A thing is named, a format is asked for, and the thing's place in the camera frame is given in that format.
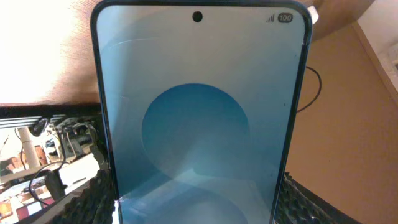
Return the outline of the blue Samsung Galaxy smartphone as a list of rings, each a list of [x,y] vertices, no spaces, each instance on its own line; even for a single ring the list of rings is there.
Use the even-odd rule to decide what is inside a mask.
[[[121,223],[273,223],[312,38],[295,1],[101,1]]]

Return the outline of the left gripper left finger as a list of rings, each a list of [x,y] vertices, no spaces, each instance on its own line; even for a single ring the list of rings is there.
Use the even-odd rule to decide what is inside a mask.
[[[88,186],[51,218],[56,224],[112,224],[115,211],[114,182],[109,170],[99,170]]]

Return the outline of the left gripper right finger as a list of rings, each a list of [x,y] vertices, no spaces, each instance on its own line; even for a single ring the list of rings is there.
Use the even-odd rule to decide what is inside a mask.
[[[329,214],[313,203],[285,172],[275,211],[276,224],[338,224]]]

